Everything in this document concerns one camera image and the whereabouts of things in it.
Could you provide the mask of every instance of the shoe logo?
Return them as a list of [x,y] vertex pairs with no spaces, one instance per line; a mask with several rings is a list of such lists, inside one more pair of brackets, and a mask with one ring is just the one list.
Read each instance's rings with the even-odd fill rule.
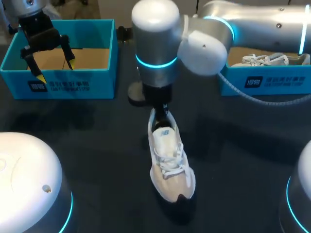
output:
[[244,88],[258,88],[262,82],[262,76],[249,76],[246,79]]
[[161,132],[161,136],[168,135],[169,132],[170,132],[170,131],[168,131],[168,130],[163,130],[163,131]]

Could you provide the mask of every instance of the shoelace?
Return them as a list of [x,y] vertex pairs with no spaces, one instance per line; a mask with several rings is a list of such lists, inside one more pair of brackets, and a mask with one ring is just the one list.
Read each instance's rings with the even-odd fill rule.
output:
[[184,145],[182,143],[178,145],[176,157],[160,156],[156,149],[155,154],[159,158],[159,165],[165,179],[168,176],[176,175],[183,171],[185,171],[186,175],[189,175],[189,167],[183,164]]
[[265,55],[256,57],[254,54],[252,54],[252,56],[245,56],[242,58],[242,63],[249,63],[254,67],[262,65],[269,66],[269,61],[269,57]]

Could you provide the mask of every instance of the screw hole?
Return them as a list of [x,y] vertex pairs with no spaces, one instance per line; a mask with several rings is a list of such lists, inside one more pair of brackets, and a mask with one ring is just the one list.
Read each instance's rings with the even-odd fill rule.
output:
[[44,186],[42,187],[42,189],[43,189],[43,191],[46,192],[46,193],[52,192],[51,187],[49,187],[48,185],[44,185]]

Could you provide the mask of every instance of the blue box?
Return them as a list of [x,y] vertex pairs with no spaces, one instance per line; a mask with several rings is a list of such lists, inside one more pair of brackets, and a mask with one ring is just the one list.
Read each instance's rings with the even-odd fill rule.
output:
[[43,84],[27,70],[27,63],[20,57],[20,50],[28,43],[25,35],[18,32],[0,68],[13,97],[17,100],[112,99],[118,62],[114,20],[53,20],[52,23],[60,34],[69,36],[73,49],[109,49],[107,69],[42,70],[47,81]]
[[[242,92],[254,95],[288,95],[311,93],[311,66],[230,67],[221,73]],[[220,80],[222,96],[237,93]]]

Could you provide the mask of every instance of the shoe tongue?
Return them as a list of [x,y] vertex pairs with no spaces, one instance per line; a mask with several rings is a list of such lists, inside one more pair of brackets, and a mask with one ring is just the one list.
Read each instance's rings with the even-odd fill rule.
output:
[[176,132],[171,127],[163,127],[153,132],[155,150],[160,156],[174,157],[177,151]]
[[287,66],[289,64],[288,57],[283,53],[275,53],[269,56],[270,64],[275,66]]

